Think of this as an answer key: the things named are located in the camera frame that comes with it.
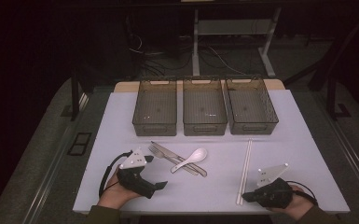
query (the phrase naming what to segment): sleeve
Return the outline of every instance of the sleeve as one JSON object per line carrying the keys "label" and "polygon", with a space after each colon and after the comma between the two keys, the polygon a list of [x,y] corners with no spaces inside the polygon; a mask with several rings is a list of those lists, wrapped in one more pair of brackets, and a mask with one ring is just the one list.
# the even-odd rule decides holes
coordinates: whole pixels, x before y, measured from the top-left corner
{"label": "sleeve", "polygon": [[117,209],[92,206],[85,224],[118,224],[120,222],[120,212]]}
{"label": "sleeve", "polygon": [[338,218],[328,215],[318,206],[313,206],[298,222],[297,224],[344,224]]}

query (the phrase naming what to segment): plastic bin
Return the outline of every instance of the plastic bin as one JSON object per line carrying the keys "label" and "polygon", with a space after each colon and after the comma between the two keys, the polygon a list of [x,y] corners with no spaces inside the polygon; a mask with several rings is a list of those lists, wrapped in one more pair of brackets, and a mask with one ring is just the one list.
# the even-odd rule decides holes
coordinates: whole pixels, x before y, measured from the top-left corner
{"label": "plastic bin", "polygon": [[137,136],[175,136],[176,77],[143,77],[132,124]]}
{"label": "plastic bin", "polygon": [[228,118],[218,76],[184,77],[183,122],[186,136],[225,134]]}
{"label": "plastic bin", "polygon": [[271,134],[279,120],[264,80],[227,76],[225,81],[224,93],[230,132]]}

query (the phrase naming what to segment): white spoon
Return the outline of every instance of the white spoon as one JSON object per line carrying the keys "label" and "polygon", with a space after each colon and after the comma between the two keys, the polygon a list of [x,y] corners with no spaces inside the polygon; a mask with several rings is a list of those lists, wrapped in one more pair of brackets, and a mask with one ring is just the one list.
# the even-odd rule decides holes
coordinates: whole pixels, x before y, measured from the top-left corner
{"label": "white spoon", "polygon": [[205,159],[206,157],[207,151],[205,148],[200,147],[198,149],[196,149],[190,157],[188,157],[185,161],[182,161],[178,164],[176,164],[172,169],[171,169],[171,173],[175,173],[179,168],[181,168],[182,166],[188,164],[188,163],[193,163],[193,162],[197,162],[197,161],[202,161],[203,159]]}

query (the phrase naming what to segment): floor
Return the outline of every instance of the floor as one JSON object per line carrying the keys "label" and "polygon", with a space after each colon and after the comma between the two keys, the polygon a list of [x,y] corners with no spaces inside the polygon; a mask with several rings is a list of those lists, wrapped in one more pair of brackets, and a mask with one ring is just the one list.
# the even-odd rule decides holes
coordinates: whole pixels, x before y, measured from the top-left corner
{"label": "floor", "polygon": [[[269,58],[276,78],[285,80],[315,63],[330,46],[328,42],[312,42],[305,47],[305,41],[301,36],[294,39],[273,39]],[[182,53],[175,58],[167,58],[158,49],[152,49],[150,56],[138,61],[140,76],[191,75],[189,43],[191,42],[184,36]],[[261,37],[202,38],[200,73],[221,75],[240,71],[268,78],[256,50],[262,44]],[[304,120],[351,209],[350,213],[338,216],[348,223],[359,224],[359,172],[353,169],[348,160],[351,157],[345,153],[346,149],[352,147],[359,157],[359,105],[345,87],[338,85],[337,101],[347,106],[351,117],[333,121],[324,110],[325,88],[319,92],[312,92],[307,88],[311,75],[286,88],[293,93]],[[62,84],[1,196],[0,223],[7,223],[8,220],[12,223],[84,222],[86,217],[74,213],[72,206],[112,89],[112,86],[96,87],[93,94],[85,97],[85,104],[77,119],[71,121],[65,113],[71,104],[70,80]],[[90,143],[83,156],[69,156],[66,152],[77,133],[91,133]],[[274,224],[293,223],[284,215],[270,216],[270,219]]]}

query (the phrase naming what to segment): chopsticks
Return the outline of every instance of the chopsticks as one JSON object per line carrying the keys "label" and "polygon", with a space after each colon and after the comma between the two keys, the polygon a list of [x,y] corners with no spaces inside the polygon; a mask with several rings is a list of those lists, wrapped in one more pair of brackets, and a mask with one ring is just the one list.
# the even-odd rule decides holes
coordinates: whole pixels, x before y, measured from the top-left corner
{"label": "chopsticks", "polygon": [[246,149],[245,162],[243,163],[241,184],[240,184],[240,188],[238,189],[238,195],[237,195],[237,204],[238,205],[243,204],[242,195],[245,192],[246,177],[248,176],[248,167],[249,167],[249,159],[251,157],[251,150],[252,150],[252,138],[250,138],[248,141],[248,148]]}

